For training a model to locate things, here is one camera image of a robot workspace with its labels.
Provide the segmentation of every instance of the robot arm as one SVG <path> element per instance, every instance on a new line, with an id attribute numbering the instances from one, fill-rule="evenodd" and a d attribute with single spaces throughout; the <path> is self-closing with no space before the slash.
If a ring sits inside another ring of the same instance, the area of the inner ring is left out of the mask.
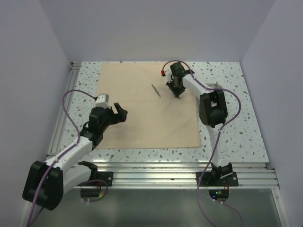
<path id="1" fill-rule="evenodd" d="M 46 162 L 36 161 L 30 167 L 22 194 L 23 199 L 32 202 L 37 186 L 49 166 L 47 175 L 37 198 L 37 205 L 53 210 L 60 203 L 63 195 L 70 189 L 87 180 L 97 179 L 97 166 L 86 161 L 77 162 L 91 152 L 102 141 L 103 133 L 109 125 L 125 122 L 127 111 L 119 103 L 114 103 L 117 113 L 108 105 L 108 94 L 96 98 L 96 107 L 91 110 L 89 121 L 80 132 L 80 140 L 74 142 Z"/>
<path id="2" fill-rule="evenodd" d="M 180 62 L 176 62 L 166 71 L 162 71 L 162 76 L 166 77 L 166 85 L 172 91 L 175 97 L 179 98 L 185 89 L 192 91 L 199 100 L 199 117 L 201 122 L 207 127 L 211 146 L 214 149 L 220 124 L 226 121 L 227 107 L 224 92 L 222 90 L 209 90 L 210 86 L 200 86 L 189 70 L 185 70 Z M 214 157 L 212 159 L 212 177 L 209 183 L 215 183 L 221 178 L 232 175 L 232 165 L 226 158 L 226 146 L 220 141 L 225 141 L 224 134 L 218 142 Z"/>

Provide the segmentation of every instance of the beige mat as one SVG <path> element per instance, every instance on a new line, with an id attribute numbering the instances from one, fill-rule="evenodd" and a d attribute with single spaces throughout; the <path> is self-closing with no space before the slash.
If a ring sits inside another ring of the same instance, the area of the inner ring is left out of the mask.
<path id="1" fill-rule="evenodd" d="M 97 95 L 109 94 L 128 111 L 111 125 L 98 148 L 192 148 L 200 146 L 195 96 L 174 97 L 161 77 L 163 63 L 103 63 Z M 161 98 L 154 91 L 157 88 Z"/>

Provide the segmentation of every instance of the gray wall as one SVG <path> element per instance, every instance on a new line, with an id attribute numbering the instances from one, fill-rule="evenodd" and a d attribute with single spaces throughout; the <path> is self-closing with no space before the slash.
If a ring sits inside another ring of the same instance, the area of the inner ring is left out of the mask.
<path id="1" fill-rule="evenodd" d="M 275 0 L 40 0 L 71 61 L 240 61 Z"/>
<path id="2" fill-rule="evenodd" d="M 69 62 L 37 0 L 0 7 L 0 226 L 17 226 L 30 165 L 47 152 Z"/>
<path id="3" fill-rule="evenodd" d="M 276 0 L 241 65 L 288 216 L 303 226 L 303 1 Z"/>

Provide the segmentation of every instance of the speckled tabletop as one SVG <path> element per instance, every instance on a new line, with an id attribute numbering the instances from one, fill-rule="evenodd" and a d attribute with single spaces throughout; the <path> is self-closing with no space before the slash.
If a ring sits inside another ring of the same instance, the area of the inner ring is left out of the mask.
<path id="1" fill-rule="evenodd" d="M 227 152 L 225 155 L 235 162 L 268 162 L 268 156 L 261 137 L 257 119 L 248 94 L 243 73 L 238 62 L 188 62 L 197 78 L 204 83 L 219 83 L 233 90 L 240 98 L 242 112 L 224 130 Z M 75 88 L 92 95 L 96 94 L 102 62 L 82 62 Z M 238 103 L 234 97 L 225 94 L 230 119 L 236 114 Z M 81 128 L 88 120 L 94 100 L 75 92 L 69 114 Z M 206 127 L 199 119 L 202 146 L 200 148 L 169 149 L 96 149 L 89 154 L 90 160 L 101 162 L 208 162 L 211 145 Z M 70 122 L 63 132 L 60 150 L 72 143 L 77 133 Z"/>

